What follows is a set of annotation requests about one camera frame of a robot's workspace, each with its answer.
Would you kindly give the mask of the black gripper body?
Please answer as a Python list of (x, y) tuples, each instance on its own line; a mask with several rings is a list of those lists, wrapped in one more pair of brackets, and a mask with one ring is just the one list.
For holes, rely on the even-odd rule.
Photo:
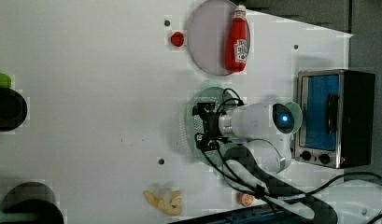
[(192, 109), (192, 115), (202, 120), (203, 131), (194, 135), (196, 147), (201, 151), (219, 150), (219, 144), (225, 142), (225, 137), (219, 130), (219, 112), (215, 112), (215, 103), (197, 103)]

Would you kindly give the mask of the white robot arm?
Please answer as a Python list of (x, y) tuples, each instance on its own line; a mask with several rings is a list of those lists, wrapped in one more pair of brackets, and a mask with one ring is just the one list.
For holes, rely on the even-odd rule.
[(382, 184), (365, 180), (304, 191), (278, 174), (291, 161), (290, 140), (300, 128), (296, 104), (216, 105), (199, 102), (191, 110), (203, 127), (193, 141), (202, 160), (238, 192), (282, 210), (299, 224), (382, 224)]

